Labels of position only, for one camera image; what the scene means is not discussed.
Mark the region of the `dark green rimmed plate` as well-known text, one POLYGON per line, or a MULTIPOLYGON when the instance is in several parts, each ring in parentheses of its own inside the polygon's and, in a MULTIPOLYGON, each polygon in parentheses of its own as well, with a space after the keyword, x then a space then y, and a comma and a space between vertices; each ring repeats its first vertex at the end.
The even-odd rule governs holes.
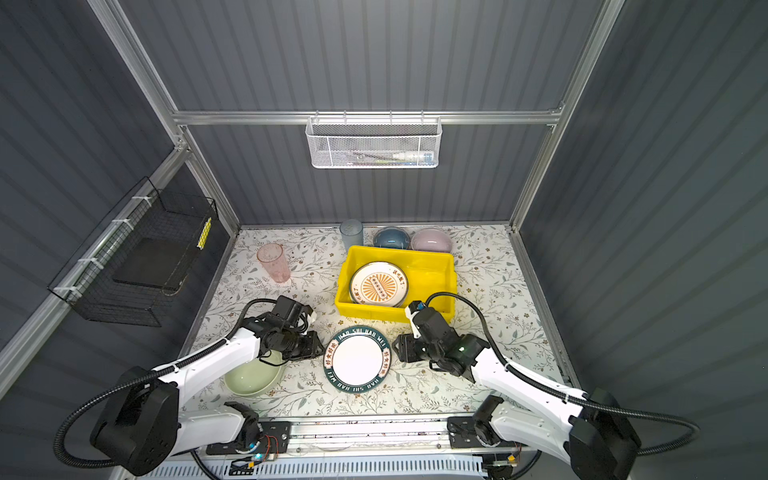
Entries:
POLYGON ((335 389, 363 394, 385 380, 392 365, 392 349, 381 332, 358 325, 335 334, 322 360, 326 379, 335 389))

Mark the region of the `light green bowl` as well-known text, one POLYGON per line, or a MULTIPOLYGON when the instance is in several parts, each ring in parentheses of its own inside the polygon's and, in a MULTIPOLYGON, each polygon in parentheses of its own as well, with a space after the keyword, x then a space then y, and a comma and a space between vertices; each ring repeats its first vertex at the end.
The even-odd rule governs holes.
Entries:
POLYGON ((257 358, 225 374, 224 384, 237 396, 260 395, 280 382, 285 368, 286 363, 282 354, 270 351, 265 358, 257 358))

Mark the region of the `white plate orange sunburst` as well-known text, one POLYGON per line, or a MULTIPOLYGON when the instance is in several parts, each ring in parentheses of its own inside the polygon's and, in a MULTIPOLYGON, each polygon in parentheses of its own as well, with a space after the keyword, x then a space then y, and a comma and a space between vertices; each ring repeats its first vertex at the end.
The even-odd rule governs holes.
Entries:
POLYGON ((383 307, 400 306, 406 299, 409 282, 405 272, 390 262, 370 262, 351 277, 349 293, 356 304, 383 307))

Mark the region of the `yellow plastic bin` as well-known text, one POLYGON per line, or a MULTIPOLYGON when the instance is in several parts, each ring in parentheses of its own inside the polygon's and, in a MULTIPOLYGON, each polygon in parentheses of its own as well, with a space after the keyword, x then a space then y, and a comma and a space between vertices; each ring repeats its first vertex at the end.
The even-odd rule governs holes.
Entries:
POLYGON ((458 277, 454 269, 454 257, 448 253, 353 246, 342 264, 335 296, 338 312, 346 317, 406 323, 405 307, 415 300, 426 301, 437 292, 455 293, 458 277), (400 306, 383 307, 361 305, 350 298, 349 282, 352 275, 363 265, 384 261, 395 264, 406 274, 409 291, 400 306))

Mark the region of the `pink plastic cup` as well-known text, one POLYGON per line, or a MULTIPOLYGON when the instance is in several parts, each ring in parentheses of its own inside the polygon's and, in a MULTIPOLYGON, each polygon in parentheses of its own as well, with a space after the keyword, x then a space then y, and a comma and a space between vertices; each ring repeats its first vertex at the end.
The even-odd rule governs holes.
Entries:
POLYGON ((257 260, 276 283, 285 283, 290 280, 291 270, 285 250, 280 244, 268 243, 261 246, 257 251, 257 260))

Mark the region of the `lilac purple bowl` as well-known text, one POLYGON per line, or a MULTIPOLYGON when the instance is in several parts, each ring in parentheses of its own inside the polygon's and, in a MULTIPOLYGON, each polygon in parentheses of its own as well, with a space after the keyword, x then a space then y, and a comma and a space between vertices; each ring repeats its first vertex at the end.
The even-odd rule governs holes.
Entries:
POLYGON ((411 248, 415 251, 451 253, 453 241, 450 236, 438 228, 424 228, 414 233, 411 248))

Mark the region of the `dark blue bowl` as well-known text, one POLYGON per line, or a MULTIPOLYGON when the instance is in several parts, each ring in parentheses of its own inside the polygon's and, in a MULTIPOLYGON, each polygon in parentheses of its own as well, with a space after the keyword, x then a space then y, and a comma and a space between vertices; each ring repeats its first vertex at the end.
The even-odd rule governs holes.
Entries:
POLYGON ((398 227, 382 228, 373 237, 373 246, 377 248, 408 250, 410 245, 410 235, 398 227))

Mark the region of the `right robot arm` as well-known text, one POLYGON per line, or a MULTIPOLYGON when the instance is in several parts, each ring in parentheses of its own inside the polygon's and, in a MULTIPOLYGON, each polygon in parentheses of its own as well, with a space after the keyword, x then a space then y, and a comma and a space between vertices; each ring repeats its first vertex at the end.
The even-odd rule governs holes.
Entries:
POLYGON ((521 443, 568 463, 580 479, 626 479, 641 441, 628 420, 571 403, 585 393, 523 369, 522 372, 568 396, 546 393, 506 370, 487 341, 449 333, 439 340, 401 334, 394 351, 403 363, 427 361, 443 373, 493 391, 459 431, 463 443, 487 447, 521 443))

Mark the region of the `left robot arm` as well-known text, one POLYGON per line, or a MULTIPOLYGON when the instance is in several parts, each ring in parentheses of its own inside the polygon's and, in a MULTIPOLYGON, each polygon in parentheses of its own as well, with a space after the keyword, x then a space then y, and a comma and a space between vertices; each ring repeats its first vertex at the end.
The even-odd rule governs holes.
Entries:
POLYGON ((250 454, 266 441, 258 414, 228 402, 218 410, 185 412, 187 402, 237 367, 278 353, 285 362, 316 358, 324 348, 316 332, 298 333, 282 323, 251 318, 215 344, 153 370, 123 375, 127 386, 110 395, 90 442, 109 460, 140 476, 170 456, 229 444, 250 454))

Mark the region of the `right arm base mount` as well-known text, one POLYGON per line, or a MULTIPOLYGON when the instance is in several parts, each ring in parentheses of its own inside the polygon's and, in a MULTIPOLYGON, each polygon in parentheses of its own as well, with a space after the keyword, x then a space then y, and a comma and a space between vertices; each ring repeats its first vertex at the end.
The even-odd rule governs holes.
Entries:
POLYGON ((501 396, 489 395, 470 416, 452 416, 446 421, 452 449, 521 447, 523 443, 503 439, 491 426, 505 404, 501 396))

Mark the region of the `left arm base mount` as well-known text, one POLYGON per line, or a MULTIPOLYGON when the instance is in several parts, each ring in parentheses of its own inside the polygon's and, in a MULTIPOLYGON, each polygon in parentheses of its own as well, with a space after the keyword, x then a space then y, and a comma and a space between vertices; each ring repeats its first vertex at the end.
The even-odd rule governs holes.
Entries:
POLYGON ((279 455, 287 451, 292 431, 288 421, 267 421, 246 425, 228 443, 214 443, 205 448, 207 455, 279 455))

